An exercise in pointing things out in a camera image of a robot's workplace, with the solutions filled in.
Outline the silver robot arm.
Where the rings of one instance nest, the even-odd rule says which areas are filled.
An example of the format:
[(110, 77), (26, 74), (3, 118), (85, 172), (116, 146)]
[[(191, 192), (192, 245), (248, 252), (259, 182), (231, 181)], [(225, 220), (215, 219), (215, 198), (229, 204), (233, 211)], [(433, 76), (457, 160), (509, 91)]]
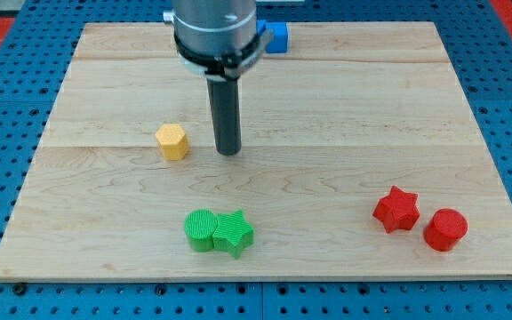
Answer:
[(274, 38), (258, 23), (255, 0), (172, 0), (163, 20), (185, 68), (217, 82), (237, 80)]

